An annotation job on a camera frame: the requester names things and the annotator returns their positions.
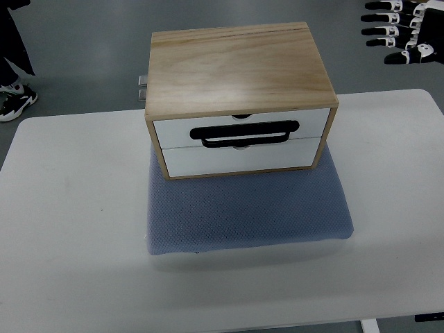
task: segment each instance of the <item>blue mesh cushion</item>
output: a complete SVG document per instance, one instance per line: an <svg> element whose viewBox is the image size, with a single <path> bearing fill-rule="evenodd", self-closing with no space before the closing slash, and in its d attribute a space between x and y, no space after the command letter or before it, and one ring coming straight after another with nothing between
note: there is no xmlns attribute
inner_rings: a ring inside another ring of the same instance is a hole
<svg viewBox="0 0 444 333"><path fill-rule="evenodd" d="M326 146L314 170L165 180L151 149L152 255L347 239L353 233Z"/></svg>

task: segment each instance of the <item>wooden lid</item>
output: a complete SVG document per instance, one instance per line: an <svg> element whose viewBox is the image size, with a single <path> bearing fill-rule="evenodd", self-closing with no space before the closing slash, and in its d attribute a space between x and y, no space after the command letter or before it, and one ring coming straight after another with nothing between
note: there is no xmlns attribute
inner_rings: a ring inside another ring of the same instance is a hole
<svg viewBox="0 0 444 333"><path fill-rule="evenodd" d="M146 120L337 105L304 22L152 36Z"/></svg>

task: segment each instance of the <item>white desk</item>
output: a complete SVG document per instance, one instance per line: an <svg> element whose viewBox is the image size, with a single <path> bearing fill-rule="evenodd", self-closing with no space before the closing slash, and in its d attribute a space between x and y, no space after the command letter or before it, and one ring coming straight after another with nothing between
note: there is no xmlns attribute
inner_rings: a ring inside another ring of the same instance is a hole
<svg viewBox="0 0 444 333"><path fill-rule="evenodd" d="M342 95L347 241L149 257L143 110L27 119L0 171L2 333L205 332L444 310L444 117Z"/></svg>

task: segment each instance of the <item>concrete floor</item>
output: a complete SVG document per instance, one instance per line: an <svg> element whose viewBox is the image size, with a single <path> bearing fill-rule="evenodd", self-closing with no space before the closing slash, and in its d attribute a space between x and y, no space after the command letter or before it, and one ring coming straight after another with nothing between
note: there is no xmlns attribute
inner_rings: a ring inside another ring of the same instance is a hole
<svg viewBox="0 0 444 333"><path fill-rule="evenodd" d="M337 94L427 90L444 110L444 65L388 66L396 50L368 48L360 22L366 0L39 0L12 12L36 77L22 75L39 101L0 123L0 166L28 117L143 108L137 79L148 71L153 31L280 22L309 24ZM413 316L379 320L383 333L444 332L444 322ZM359 322L251 332L362 332Z"/></svg>

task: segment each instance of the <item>robot finger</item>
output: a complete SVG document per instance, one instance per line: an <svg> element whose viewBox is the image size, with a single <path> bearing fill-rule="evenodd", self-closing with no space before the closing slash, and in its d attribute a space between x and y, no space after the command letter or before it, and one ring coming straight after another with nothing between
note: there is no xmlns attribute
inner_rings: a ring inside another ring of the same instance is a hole
<svg viewBox="0 0 444 333"><path fill-rule="evenodd" d="M397 47L399 49L410 49L415 47L417 40L409 37L383 37L375 40L368 40L367 46L387 46Z"/></svg>
<svg viewBox="0 0 444 333"><path fill-rule="evenodd" d="M434 48L429 44L419 44L412 49L392 53L385 57L384 64L400 65L400 64L420 64L425 62L436 61L436 53Z"/></svg>
<svg viewBox="0 0 444 333"><path fill-rule="evenodd" d="M361 21L363 22L388 22L391 24L400 24L402 26L408 26L410 28L419 28L422 22L422 17L417 17L401 12L395 13L377 13L362 15Z"/></svg>
<svg viewBox="0 0 444 333"><path fill-rule="evenodd" d="M374 28L362 29L362 35L385 35L390 37L410 36L419 33L414 28L407 28L406 26L376 26Z"/></svg>
<svg viewBox="0 0 444 333"><path fill-rule="evenodd" d="M422 16L426 8L426 4L415 1L387 0L368 2L366 3L365 7L366 9L370 10L392 10L393 12L403 12L404 14Z"/></svg>

